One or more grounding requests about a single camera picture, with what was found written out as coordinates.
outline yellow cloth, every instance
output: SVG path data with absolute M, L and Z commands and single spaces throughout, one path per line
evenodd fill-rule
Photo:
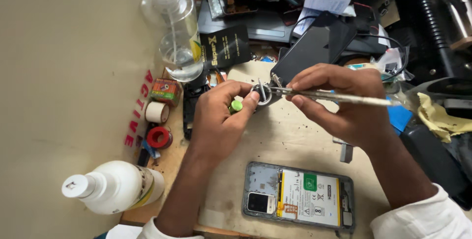
M 420 107 L 418 115 L 423 123 L 439 138 L 442 142 L 450 143 L 451 136 L 472 131 L 472 120 L 453 117 L 445 112 L 444 107 L 437 103 L 432 103 L 431 98 L 421 92 Z

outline white sleeve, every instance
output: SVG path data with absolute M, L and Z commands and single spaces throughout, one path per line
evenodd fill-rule
M 143 231 L 139 234 L 137 239 L 176 239 L 176 237 L 168 236 L 157 230 L 156 225 L 154 224 L 154 219 L 156 217 L 150 218 L 145 226 Z M 180 239 L 204 239 L 203 236 L 192 236 L 192 237 L 180 237 Z
M 437 184 L 428 199 L 387 212 L 370 223 L 376 239 L 470 239 L 472 223 Z

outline plastic bottle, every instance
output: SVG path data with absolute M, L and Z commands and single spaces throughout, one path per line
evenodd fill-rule
M 204 65 L 194 0 L 142 0 L 141 11 L 170 76 L 196 79 Z
M 114 214 L 154 202 L 164 191 L 164 177 L 156 170 L 112 161 L 86 175 L 73 175 L 62 194 L 76 197 L 91 211 Z

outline beige wall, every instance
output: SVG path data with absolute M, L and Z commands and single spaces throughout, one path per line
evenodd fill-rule
M 104 162 L 136 160 L 128 125 L 143 130 L 133 110 L 148 69 L 158 71 L 139 2 L 0 0 L 3 238 L 91 239 L 118 223 L 60 188 Z

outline metal tweezers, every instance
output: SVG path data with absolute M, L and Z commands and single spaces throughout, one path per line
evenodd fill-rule
M 361 97 L 349 94 L 332 93 L 329 91 L 294 91 L 290 88 L 267 87 L 277 95 L 303 95 L 313 100 L 328 100 L 339 103 L 368 104 L 375 106 L 397 106 L 401 105 L 398 101 L 390 101 L 373 97 Z

